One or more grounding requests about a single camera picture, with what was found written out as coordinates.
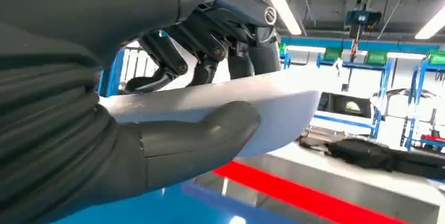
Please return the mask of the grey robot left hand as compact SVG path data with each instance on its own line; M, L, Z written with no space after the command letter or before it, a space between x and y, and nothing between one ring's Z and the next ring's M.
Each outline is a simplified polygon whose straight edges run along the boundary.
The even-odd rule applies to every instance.
M96 72L120 47L195 13L272 27L264 0L1 0L1 198L81 191L140 194L231 161L259 125L232 102L197 123L120 124Z

